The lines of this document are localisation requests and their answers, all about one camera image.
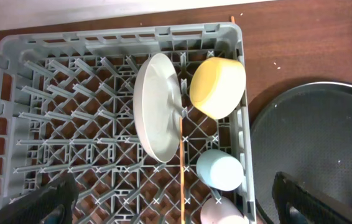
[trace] brown wooden surface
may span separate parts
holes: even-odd
[[[290,0],[164,12],[0,31],[0,40],[11,34],[225,22],[230,16],[243,30],[251,119],[295,85],[352,83],[352,1]]]

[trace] plastic grid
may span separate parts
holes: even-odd
[[[230,141],[225,146],[219,142],[220,129],[227,133],[230,127],[228,119],[208,118],[188,97],[194,70],[215,56],[215,51],[163,53],[173,61],[182,90],[187,222],[199,223],[202,204],[210,196],[220,200],[222,192],[198,180],[198,156],[213,148],[231,153]],[[32,177],[26,178],[23,193],[71,172],[80,188],[74,214],[77,223],[179,222],[178,153],[166,164],[157,163],[144,152],[134,129],[133,84],[138,68],[151,56],[90,55],[24,64],[34,77],[44,78],[22,88],[32,96],[31,113],[19,117],[29,119],[30,132],[37,133],[34,139],[17,143],[28,145],[29,158],[36,161],[14,170]]]

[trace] round black tray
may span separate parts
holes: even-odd
[[[279,223],[271,196],[286,172],[352,207],[352,84],[315,82],[284,92],[251,126],[257,207]]]

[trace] white plate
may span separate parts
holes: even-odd
[[[182,97],[172,62],[164,54],[146,60],[137,74],[133,116],[144,150],[168,162],[179,144]]]

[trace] dish rack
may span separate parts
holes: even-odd
[[[226,118],[195,109],[189,84],[209,57],[243,60],[232,23],[12,35],[0,42],[0,209],[64,173],[80,191],[74,223],[180,222],[179,153],[158,163],[133,120],[139,67],[166,54],[183,103],[186,222],[200,222],[210,197],[230,198],[256,222],[246,93]],[[197,177],[198,156],[219,149],[240,159],[246,181],[234,192]]]

